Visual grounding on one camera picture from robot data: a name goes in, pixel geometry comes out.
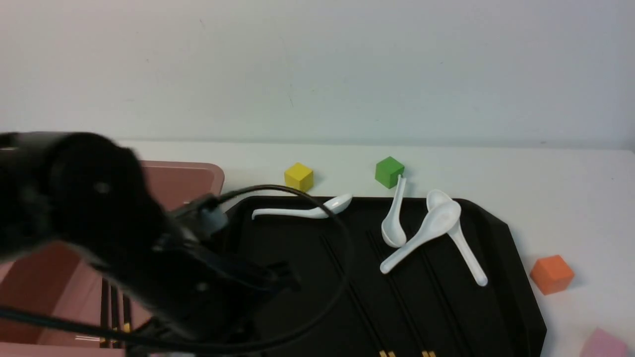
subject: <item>white wall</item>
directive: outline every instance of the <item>white wall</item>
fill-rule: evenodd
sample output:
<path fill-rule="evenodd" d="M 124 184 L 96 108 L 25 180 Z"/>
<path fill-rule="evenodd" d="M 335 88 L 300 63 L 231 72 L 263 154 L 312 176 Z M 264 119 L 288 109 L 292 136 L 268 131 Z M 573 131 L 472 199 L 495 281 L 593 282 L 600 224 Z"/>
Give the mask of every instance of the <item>white wall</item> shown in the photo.
<path fill-rule="evenodd" d="M 631 0 L 0 0 L 0 130 L 635 147 Z"/>

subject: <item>green cube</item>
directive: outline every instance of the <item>green cube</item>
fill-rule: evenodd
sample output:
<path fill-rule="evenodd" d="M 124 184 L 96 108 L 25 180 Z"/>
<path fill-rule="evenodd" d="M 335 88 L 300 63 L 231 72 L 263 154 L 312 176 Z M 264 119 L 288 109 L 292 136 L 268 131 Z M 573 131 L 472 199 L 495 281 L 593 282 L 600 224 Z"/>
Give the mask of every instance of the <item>green cube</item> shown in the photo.
<path fill-rule="evenodd" d="M 397 160 L 389 156 L 377 163 L 375 168 L 375 180 L 386 188 L 392 189 L 399 180 L 399 175 L 403 175 L 405 167 Z"/>

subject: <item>pink cube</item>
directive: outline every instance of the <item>pink cube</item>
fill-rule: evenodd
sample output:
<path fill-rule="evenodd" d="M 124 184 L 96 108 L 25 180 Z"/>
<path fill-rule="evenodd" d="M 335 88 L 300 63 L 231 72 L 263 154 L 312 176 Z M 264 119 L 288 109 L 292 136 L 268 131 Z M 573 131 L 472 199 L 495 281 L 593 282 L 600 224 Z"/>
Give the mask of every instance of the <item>pink cube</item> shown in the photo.
<path fill-rule="evenodd" d="M 596 328 L 584 343 L 580 357 L 626 357 L 626 343 L 601 328 Z"/>

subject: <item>yellow cube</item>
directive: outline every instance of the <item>yellow cube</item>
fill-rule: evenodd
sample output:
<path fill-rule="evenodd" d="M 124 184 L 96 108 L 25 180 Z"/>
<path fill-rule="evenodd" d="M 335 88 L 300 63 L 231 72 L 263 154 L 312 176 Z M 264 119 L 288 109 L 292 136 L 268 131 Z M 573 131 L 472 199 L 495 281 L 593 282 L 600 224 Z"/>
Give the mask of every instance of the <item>yellow cube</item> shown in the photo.
<path fill-rule="evenodd" d="M 289 187 L 307 192 L 313 187 L 313 170 L 301 163 L 295 163 L 284 172 L 284 182 Z"/>

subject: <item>orange cube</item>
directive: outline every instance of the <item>orange cube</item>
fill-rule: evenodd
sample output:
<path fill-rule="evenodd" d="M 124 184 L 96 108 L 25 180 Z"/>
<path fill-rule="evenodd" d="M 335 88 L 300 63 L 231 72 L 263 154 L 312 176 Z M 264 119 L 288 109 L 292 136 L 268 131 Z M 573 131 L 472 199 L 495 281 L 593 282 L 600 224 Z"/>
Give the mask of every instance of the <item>orange cube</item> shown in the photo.
<path fill-rule="evenodd" d="M 549 295 L 565 290 L 575 273 L 561 256 L 554 255 L 538 259 L 529 276 L 544 295 Z"/>

